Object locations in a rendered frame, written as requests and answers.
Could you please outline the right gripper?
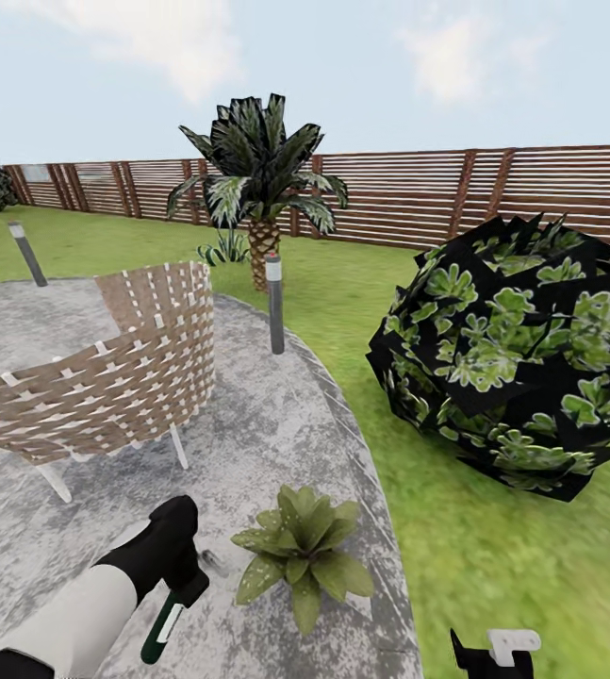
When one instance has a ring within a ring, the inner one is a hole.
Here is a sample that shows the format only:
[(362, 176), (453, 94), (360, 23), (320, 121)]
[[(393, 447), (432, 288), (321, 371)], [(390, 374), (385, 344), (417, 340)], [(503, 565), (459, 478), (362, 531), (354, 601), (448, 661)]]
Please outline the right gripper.
[(488, 650), (464, 648), (451, 629), (456, 662), (468, 672), (468, 679), (534, 679), (531, 657), (523, 650), (513, 652), (514, 667), (498, 667)]

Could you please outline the insectifuge atomizer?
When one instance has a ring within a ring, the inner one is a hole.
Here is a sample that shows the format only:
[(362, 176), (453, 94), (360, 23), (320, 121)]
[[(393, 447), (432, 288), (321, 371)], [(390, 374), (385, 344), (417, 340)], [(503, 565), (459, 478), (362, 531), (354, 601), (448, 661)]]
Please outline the insectifuge atomizer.
[(180, 605), (176, 594), (172, 591), (166, 604), (162, 606), (162, 611), (157, 617), (153, 630), (141, 648), (140, 658), (145, 665), (154, 665), (160, 659), (184, 609), (185, 607)]

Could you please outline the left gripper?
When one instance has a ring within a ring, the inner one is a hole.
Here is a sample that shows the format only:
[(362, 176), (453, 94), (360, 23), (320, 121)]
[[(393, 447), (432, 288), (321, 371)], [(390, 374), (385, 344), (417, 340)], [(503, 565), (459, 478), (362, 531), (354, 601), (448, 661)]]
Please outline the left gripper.
[(209, 579), (198, 565), (196, 550), (182, 566), (174, 569), (169, 566), (159, 580), (166, 581), (168, 588), (174, 591), (178, 602), (185, 608), (192, 606), (209, 587)]

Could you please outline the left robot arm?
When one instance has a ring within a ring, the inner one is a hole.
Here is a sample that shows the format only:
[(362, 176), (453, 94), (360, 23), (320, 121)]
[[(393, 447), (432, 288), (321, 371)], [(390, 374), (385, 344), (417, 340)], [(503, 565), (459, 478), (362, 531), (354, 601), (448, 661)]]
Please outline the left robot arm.
[(221, 578), (232, 561), (211, 536), (193, 541), (197, 505), (191, 496), (163, 502), (113, 540), (87, 573), (36, 616), (0, 638), (0, 679), (93, 679), (141, 601), (159, 580), (180, 605), (209, 587), (200, 565)]

